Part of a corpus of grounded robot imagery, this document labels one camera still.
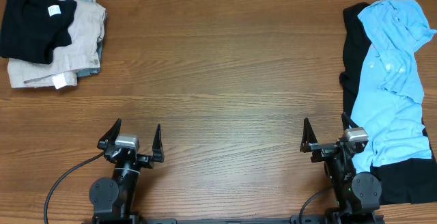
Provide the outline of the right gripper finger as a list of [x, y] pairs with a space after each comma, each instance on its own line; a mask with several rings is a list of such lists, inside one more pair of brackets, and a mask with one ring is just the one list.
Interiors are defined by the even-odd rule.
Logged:
[[309, 118], [304, 119], [303, 134], [300, 144], [301, 152], [312, 152], [313, 148], [318, 145], [318, 140], [316, 139], [315, 133], [312, 129]]
[[351, 120], [350, 116], [346, 112], [343, 112], [341, 114], [341, 121], [344, 130], [347, 130], [349, 128], [358, 128], [358, 125]]

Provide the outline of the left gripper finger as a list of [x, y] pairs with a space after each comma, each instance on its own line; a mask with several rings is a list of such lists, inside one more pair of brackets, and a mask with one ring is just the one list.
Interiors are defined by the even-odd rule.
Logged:
[[120, 132], [121, 124], [122, 120], [118, 118], [114, 125], [99, 139], [99, 145], [111, 145], [115, 143]]
[[154, 162], [163, 162], [165, 159], [163, 144], [161, 140], [161, 127], [157, 125], [157, 129], [154, 135], [154, 141], [152, 145], [153, 160]]

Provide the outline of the light blue printed t-shirt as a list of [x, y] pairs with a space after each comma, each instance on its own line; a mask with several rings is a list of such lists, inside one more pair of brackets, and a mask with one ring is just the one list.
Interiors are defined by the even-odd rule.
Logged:
[[352, 120], [368, 142], [353, 157], [359, 172], [411, 158], [430, 159], [423, 135], [423, 86], [414, 54], [436, 34], [415, 0], [380, 0], [358, 14], [371, 44]]

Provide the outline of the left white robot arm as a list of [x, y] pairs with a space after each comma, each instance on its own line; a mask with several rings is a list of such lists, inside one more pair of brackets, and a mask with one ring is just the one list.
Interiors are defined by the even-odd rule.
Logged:
[[141, 169], [152, 169], [165, 159], [160, 126], [154, 135], [152, 154], [144, 155], [139, 153], [138, 136], [122, 134], [121, 125], [122, 121], [117, 120], [97, 145], [102, 156], [115, 166], [110, 178], [100, 178], [90, 187], [93, 223], [145, 223], [138, 212], [132, 211]]

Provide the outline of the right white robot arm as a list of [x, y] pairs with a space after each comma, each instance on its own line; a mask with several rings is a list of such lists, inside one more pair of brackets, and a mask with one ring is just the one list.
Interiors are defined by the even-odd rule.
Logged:
[[[341, 114], [343, 134], [334, 143], [320, 144], [309, 119], [303, 122], [300, 151], [311, 153], [313, 163], [324, 163], [330, 186], [317, 192], [302, 205], [298, 223], [383, 223], [384, 217], [375, 215], [380, 208], [382, 185], [372, 173], [359, 173], [352, 158], [364, 151], [368, 142], [365, 129], [356, 125], [346, 113]], [[332, 190], [337, 205], [326, 209], [322, 216], [305, 215], [305, 208], [318, 196]]]

